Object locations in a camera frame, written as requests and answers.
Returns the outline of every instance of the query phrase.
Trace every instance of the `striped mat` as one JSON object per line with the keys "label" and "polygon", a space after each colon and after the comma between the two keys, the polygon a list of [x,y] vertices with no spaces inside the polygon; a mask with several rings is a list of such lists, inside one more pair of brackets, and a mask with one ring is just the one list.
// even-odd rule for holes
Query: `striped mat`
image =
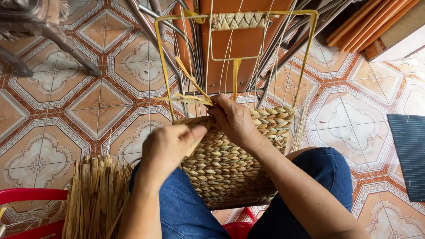
{"label": "striped mat", "polygon": [[387,114],[411,202],[425,202],[425,116]]}

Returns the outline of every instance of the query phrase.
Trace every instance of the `ceramic tile floor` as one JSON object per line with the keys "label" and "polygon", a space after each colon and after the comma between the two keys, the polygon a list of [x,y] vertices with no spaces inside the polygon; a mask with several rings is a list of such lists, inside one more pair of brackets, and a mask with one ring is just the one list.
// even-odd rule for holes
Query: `ceramic tile floor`
{"label": "ceramic tile floor", "polygon": [[[160,2],[164,13],[174,5]],[[63,188],[72,161],[106,153],[109,135],[113,158],[131,162],[152,127],[171,125],[167,104],[150,102],[165,94],[159,55],[124,2],[73,0],[70,12],[62,28],[102,69],[99,77],[42,37],[0,42],[34,71],[33,77],[19,77],[0,61],[0,189]],[[173,35],[168,36],[173,51]],[[271,83],[266,107],[293,103],[303,56],[300,51]],[[372,238],[425,238],[425,204],[408,200],[386,117],[425,115],[424,67],[423,55],[368,63],[361,54],[340,53],[317,41],[309,54],[297,101],[297,106],[307,101],[310,109],[303,146],[331,146],[344,154],[353,180],[352,214]],[[173,78],[170,83],[175,89]],[[247,97],[239,94],[238,102]],[[190,113],[205,110],[191,105]],[[45,205],[54,206],[16,205],[1,222],[25,220],[37,213],[29,210]],[[252,210],[260,217],[265,207]],[[222,224],[249,220],[242,208],[213,213]]]}

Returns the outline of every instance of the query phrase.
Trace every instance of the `blue jeans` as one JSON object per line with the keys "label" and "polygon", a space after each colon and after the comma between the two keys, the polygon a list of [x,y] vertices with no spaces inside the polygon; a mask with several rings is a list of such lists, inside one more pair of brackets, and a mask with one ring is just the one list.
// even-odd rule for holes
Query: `blue jeans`
{"label": "blue jeans", "polygon": [[[326,188],[351,212],[353,188],[350,169],[334,148],[315,148],[298,155],[295,165]],[[133,190],[137,164],[130,180]],[[187,174],[177,168],[159,191],[159,208],[164,239],[230,238],[190,184]],[[283,202],[279,194],[247,238],[311,238]]]}

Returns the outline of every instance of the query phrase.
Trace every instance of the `wicker chair leg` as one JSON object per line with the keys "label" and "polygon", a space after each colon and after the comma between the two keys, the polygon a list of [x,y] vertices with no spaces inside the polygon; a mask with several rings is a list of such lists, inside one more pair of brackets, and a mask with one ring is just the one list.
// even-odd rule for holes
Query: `wicker chair leg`
{"label": "wicker chair leg", "polygon": [[11,64],[18,75],[32,77],[33,72],[25,65],[24,61],[2,46],[0,46],[0,58],[3,58],[3,60]]}
{"label": "wicker chair leg", "polygon": [[78,62],[90,72],[90,75],[100,75],[99,68],[87,59],[80,50],[78,50],[75,43],[63,33],[63,31],[59,28],[59,25],[52,23],[43,24],[43,36],[52,40],[63,51],[71,54],[71,56],[78,60]]}

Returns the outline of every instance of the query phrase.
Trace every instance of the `braided water hyacinth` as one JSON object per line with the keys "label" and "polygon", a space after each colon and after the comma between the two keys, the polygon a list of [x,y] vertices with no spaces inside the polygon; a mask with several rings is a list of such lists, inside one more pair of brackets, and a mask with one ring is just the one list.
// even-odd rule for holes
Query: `braided water hyacinth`
{"label": "braided water hyacinth", "polygon": [[[284,154],[295,109],[267,108],[250,113],[258,131]],[[230,142],[214,123],[212,116],[174,121],[190,127],[202,124],[208,129],[195,152],[181,163],[196,192],[211,209],[272,200],[276,188],[261,165]]]}

